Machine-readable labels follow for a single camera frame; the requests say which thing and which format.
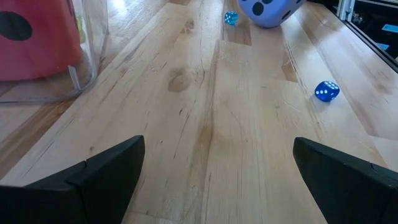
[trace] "die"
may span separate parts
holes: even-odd
[[[332,101],[339,94],[340,88],[336,83],[324,81],[315,88],[315,96],[324,102]]]
[[[258,26],[271,28],[288,19],[305,0],[238,0],[242,11]]]
[[[225,21],[225,23],[227,23],[231,26],[235,26],[238,21],[238,18],[239,18],[238,13],[236,13],[234,11],[228,11],[228,12],[226,12],[226,14],[224,16],[224,21]]]

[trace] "wood knot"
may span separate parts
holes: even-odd
[[[192,84],[192,73],[187,67],[174,68],[169,72],[170,81],[168,90],[179,93]]]

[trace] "blue die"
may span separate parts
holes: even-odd
[[[231,25],[231,26],[235,26],[237,21],[238,21],[238,13],[234,12],[234,11],[229,11],[226,12],[225,16],[224,16],[224,21],[225,23]]]
[[[340,88],[336,83],[331,81],[324,81],[319,83],[319,85],[315,88],[315,96],[324,102],[329,102],[336,98],[338,93],[340,92]]]

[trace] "wood grain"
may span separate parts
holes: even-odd
[[[368,134],[398,140],[398,126],[391,122],[398,113],[396,72],[334,15],[320,9],[306,4],[294,15]]]
[[[110,2],[103,71],[75,101],[0,108],[0,184],[29,184],[143,134],[123,223],[326,223],[295,137],[396,169],[384,138],[396,137],[397,74],[326,8],[306,3],[280,27],[247,21],[227,33],[234,1],[172,2]],[[331,103],[313,95],[324,80],[341,87]]]
[[[172,220],[166,220],[164,218],[156,218],[148,215],[136,213],[136,212],[127,212],[124,216],[124,220],[122,224],[177,224],[178,222]]]

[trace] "clear plastic container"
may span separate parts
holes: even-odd
[[[0,0],[0,102],[81,93],[107,34],[106,0]]]

